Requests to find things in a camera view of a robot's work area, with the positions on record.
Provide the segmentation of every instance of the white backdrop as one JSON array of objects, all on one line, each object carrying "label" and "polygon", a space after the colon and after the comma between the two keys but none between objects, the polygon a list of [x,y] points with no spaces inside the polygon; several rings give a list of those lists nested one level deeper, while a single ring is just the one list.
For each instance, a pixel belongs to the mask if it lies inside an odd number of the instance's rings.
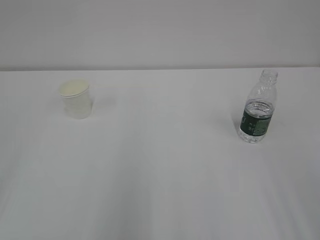
[{"label": "white backdrop", "polygon": [[320,65],[319,0],[2,0],[0,69]]}]

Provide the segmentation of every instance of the white table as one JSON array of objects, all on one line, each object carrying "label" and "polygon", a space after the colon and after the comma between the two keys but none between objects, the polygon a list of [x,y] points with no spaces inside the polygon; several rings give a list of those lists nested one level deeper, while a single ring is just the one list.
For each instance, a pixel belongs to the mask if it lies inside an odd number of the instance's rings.
[{"label": "white table", "polygon": [[258,144],[234,122],[259,68],[0,72],[0,240],[319,240],[320,68],[277,70]]}]

